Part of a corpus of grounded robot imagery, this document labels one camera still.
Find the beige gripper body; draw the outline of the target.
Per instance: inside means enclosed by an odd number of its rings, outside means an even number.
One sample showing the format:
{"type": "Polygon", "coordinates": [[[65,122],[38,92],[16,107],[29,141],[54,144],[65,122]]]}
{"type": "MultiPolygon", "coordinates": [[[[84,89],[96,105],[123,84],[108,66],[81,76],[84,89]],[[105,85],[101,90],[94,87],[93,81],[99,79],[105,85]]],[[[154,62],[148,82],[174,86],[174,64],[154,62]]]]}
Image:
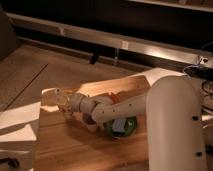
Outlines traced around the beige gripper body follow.
{"type": "Polygon", "coordinates": [[[71,112],[81,112],[91,114],[96,106],[96,102],[81,93],[74,93],[69,97],[68,109],[71,112]]]}

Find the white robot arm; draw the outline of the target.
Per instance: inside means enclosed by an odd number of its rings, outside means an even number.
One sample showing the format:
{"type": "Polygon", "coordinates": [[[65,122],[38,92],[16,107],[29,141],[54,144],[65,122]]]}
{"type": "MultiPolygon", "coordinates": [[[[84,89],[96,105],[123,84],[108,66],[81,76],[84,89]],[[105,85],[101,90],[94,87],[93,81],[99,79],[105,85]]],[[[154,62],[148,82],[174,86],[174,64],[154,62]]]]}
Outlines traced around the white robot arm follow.
{"type": "Polygon", "coordinates": [[[69,108],[89,113],[99,123],[145,114],[149,171],[207,171],[201,104],[189,79],[170,75],[158,79],[148,92],[114,105],[75,93],[69,108]]]}

